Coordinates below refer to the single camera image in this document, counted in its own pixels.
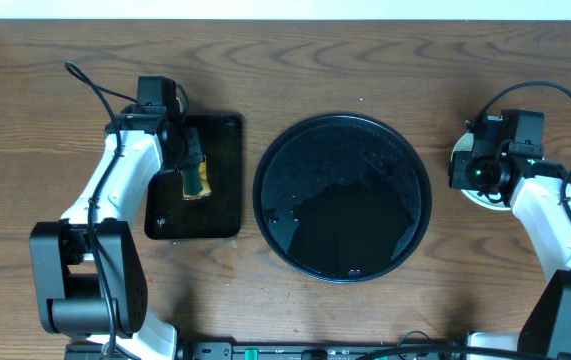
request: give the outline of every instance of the wood grain surface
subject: wood grain surface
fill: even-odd
[[[0,359],[61,358],[68,342],[40,326],[28,237],[83,190],[108,118],[64,71],[65,60],[126,94],[135,94],[139,75],[165,75],[185,86],[193,113],[245,117],[240,234],[153,241],[142,211],[133,229],[149,305],[188,339],[390,344],[415,329],[440,338],[515,332],[545,287],[517,219],[449,189],[447,167],[464,120],[503,88],[529,80],[571,88],[570,22],[0,21]],[[547,157],[571,163],[564,95],[522,90],[501,108],[545,112]],[[286,265],[261,237],[251,206],[254,171],[276,136],[337,111],[403,134],[433,192],[416,252],[356,285]]]

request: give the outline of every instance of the round tray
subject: round tray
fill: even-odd
[[[373,119],[332,114],[279,136],[254,178],[254,213],[288,264],[330,282],[366,281],[418,246],[432,206],[420,158]]]

